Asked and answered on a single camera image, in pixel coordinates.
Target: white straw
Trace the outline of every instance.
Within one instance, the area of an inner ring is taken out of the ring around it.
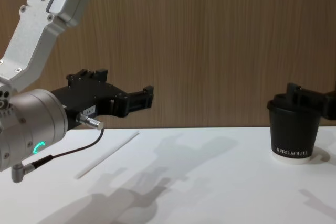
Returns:
[[[84,168],[82,171],[80,171],[76,176],[75,179],[80,179],[85,174],[87,174],[89,171],[94,169],[97,165],[99,165],[101,162],[103,162],[105,159],[107,159],[109,156],[111,156],[113,153],[115,153],[120,148],[124,147],[126,144],[128,144],[133,138],[135,138],[137,135],[139,135],[140,132],[136,131],[131,136],[129,136],[123,143],[121,143],[118,146],[115,146],[108,152],[106,152],[104,155],[100,156],[97,160],[94,160],[91,164],[89,164],[86,168]]]

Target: xpro koffee logo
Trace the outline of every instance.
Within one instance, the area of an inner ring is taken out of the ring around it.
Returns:
[[[296,152],[296,151],[283,150],[283,149],[280,149],[280,148],[277,148],[277,152],[283,153],[283,154],[286,154],[286,155],[290,155],[290,156],[293,156],[293,157],[302,157],[302,156],[307,156],[308,155],[307,151]]]

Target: green indicator light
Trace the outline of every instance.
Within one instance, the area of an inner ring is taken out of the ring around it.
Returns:
[[[34,153],[34,154],[38,153],[38,149],[39,149],[41,146],[46,146],[46,143],[45,143],[45,142],[39,142],[39,143],[35,146],[35,148],[34,148],[34,150],[33,150],[33,153]]]

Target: black cable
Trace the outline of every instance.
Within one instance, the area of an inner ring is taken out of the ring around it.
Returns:
[[[82,150],[85,150],[87,148],[90,148],[92,146],[94,146],[95,144],[97,144],[101,138],[103,137],[104,135],[104,129],[102,129],[100,131],[100,135],[99,137],[97,138],[97,140],[95,140],[92,144],[89,144],[87,146],[84,146],[84,147],[81,147],[81,148],[78,148],[78,149],[74,149],[72,151],[68,151],[68,152],[64,152],[64,153],[60,153],[60,154],[57,154],[55,156],[52,156],[52,155],[48,155],[46,157],[43,157],[35,162],[32,162],[31,164],[34,166],[35,169],[39,168],[40,166],[48,163],[49,161],[53,160],[54,158],[57,158],[57,157],[62,157],[62,156],[65,156],[65,155],[68,155],[68,154],[71,154],[71,153],[74,153],[74,152],[79,152],[79,151],[82,151]]]

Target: black paper cup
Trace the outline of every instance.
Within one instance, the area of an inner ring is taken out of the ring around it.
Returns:
[[[314,149],[320,114],[281,108],[274,101],[269,101],[267,108],[274,157],[290,164],[308,162]]]

